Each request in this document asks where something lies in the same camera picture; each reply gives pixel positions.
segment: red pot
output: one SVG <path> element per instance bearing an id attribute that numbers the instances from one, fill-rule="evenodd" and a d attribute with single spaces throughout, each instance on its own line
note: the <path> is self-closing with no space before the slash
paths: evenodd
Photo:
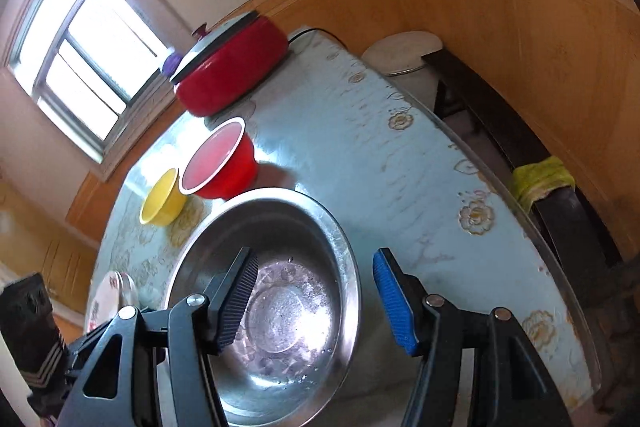
<path id="1" fill-rule="evenodd" d="M 201 198 L 230 200 L 255 180 L 258 164 L 254 144 L 242 118 L 217 126 L 180 173 L 180 192 Z"/>
<path id="2" fill-rule="evenodd" d="M 210 116 L 252 89 L 282 60 L 287 36 L 253 11 L 206 34 L 171 78 L 175 96 L 194 116 Z"/>

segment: stainless steel bowl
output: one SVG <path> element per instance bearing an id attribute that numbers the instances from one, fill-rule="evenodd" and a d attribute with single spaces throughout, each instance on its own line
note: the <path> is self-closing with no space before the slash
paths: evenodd
<path id="1" fill-rule="evenodd" d="M 185 245 L 164 300 L 204 290 L 252 247 L 260 269 L 238 334 L 211 357 L 231 425 L 298 427 L 329 402 L 347 374 L 360 322 L 355 257 L 333 216 L 286 188 L 227 201 Z"/>

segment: blue gripper pad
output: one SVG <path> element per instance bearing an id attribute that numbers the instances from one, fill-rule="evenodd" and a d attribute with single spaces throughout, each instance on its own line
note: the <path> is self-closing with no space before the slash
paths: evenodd
<path id="1" fill-rule="evenodd" d="M 388 251 L 391 256 L 389 261 L 383 250 Z M 378 293 L 385 307 L 386 317 L 391 324 L 396 343 L 404 347 L 410 357 L 414 357 L 418 351 L 414 312 L 409 306 L 394 272 L 399 272 L 398 277 L 404 277 L 390 250 L 381 248 L 373 254 L 373 279 L 378 287 Z"/>

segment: red bowl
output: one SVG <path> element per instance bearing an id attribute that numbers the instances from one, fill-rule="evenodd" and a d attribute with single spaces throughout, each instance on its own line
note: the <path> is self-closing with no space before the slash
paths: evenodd
<path id="1" fill-rule="evenodd" d="M 217 126 L 180 173 L 180 192 L 214 200 L 241 194 L 254 181 L 258 164 L 244 120 L 232 118 Z"/>

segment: yellow bowl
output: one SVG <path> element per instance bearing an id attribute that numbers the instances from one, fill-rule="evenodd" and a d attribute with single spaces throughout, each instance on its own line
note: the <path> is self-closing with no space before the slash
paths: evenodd
<path id="1" fill-rule="evenodd" d="M 182 210 L 187 196 L 178 188 L 178 169 L 171 168 L 151 188 L 140 208 L 140 223 L 166 227 Z"/>

